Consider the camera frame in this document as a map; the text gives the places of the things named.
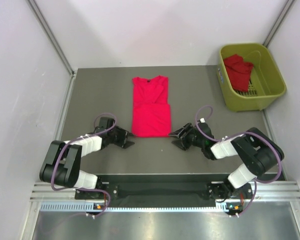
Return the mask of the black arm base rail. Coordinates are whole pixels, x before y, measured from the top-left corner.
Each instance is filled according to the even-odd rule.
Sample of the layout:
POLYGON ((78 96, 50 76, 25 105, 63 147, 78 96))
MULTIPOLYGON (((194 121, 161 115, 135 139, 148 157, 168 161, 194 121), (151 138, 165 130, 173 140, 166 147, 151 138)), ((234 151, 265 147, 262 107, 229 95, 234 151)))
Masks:
POLYGON ((103 174, 99 187, 118 208, 212 207, 221 201, 241 203, 251 199, 252 186, 234 189, 227 174, 103 174))

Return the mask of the bright pink t shirt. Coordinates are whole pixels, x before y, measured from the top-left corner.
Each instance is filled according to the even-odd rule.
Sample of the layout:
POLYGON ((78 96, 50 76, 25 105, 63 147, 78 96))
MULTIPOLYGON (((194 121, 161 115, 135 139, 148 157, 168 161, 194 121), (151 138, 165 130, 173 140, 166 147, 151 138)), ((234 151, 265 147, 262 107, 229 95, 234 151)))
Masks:
POLYGON ((141 138, 167 137, 172 130, 169 78, 135 77, 132 84, 132 133, 141 138))

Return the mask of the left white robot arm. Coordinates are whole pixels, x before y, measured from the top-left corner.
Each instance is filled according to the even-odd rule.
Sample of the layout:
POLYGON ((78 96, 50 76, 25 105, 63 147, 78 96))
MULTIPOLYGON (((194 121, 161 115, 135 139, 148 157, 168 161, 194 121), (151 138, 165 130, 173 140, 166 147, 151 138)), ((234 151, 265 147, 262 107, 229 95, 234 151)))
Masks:
POLYGON ((73 140, 51 142, 39 172, 39 179, 62 188, 86 189, 92 198, 104 191, 100 178, 81 170, 81 159, 108 145, 127 149, 134 145, 129 137, 134 135, 117 125, 115 117, 102 116, 92 132, 73 140))

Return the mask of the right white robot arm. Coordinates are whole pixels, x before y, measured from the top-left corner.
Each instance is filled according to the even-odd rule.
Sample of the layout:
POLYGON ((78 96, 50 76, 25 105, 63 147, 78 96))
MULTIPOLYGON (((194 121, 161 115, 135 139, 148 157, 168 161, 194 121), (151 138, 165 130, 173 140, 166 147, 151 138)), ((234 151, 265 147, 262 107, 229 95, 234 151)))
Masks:
POLYGON ((200 148, 209 160, 239 156, 242 164, 221 184, 223 199, 235 198, 249 181, 262 176, 284 159, 281 148, 256 127, 217 140, 205 119, 201 118, 195 125, 187 123, 168 136, 175 138, 172 144, 183 151, 192 146, 200 148))

